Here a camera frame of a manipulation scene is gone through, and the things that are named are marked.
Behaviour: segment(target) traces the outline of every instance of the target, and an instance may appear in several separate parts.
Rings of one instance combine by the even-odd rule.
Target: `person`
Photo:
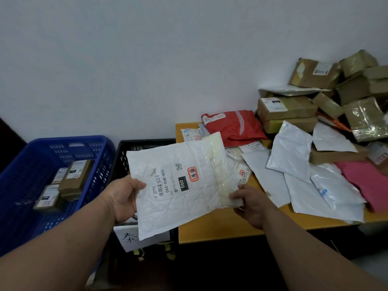
[[[126,176],[51,230],[0,258],[1,290],[82,289],[115,223],[136,212],[145,183]],[[248,185],[235,212],[265,232],[290,290],[388,290],[388,287],[299,227],[265,193]]]

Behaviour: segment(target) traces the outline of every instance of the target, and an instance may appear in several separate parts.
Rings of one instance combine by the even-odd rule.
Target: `yellow wooden table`
[[[181,129],[198,128],[198,122],[177,123],[175,128],[177,143],[181,143],[183,142]],[[265,146],[269,146],[271,141],[264,140],[263,144]],[[251,175],[247,184],[253,187],[261,188],[254,174]],[[291,204],[284,205],[280,209],[306,230],[348,225],[342,220],[295,213]],[[388,213],[372,213],[365,209],[364,217],[366,222],[386,221],[388,220]],[[232,208],[222,208],[213,210],[207,215],[181,225],[179,227],[179,243],[246,237],[262,234],[264,234],[263,231],[253,228],[246,220],[236,215]]]

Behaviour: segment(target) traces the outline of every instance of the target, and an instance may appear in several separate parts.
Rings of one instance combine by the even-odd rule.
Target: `hand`
[[[146,184],[132,179],[130,175],[111,182],[99,195],[107,202],[117,223],[122,223],[136,212],[135,193],[144,189]]]
[[[243,210],[234,208],[234,211],[256,229],[263,229],[263,222],[269,211],[279,210],[263,191],[248,185],[239,185],[239,189],[229,196],[231,199],[244,200]]]

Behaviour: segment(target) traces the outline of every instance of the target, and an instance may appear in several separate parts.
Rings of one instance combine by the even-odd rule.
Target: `pink package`
[[[336,166],[350,183],[360,188],[374,212],[388,211],[388,176],[367,161],[338,162]]]

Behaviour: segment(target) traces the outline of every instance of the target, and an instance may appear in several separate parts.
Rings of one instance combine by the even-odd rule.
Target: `blue basket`
[[[56,226],[99,195],[114,155],[114,145],[104,136],[42,138],[28,143],[0,175],[0,256]],[[33,210],[57,170],[83,159],[95,162],[80,199],[67,202],[60,213]]]

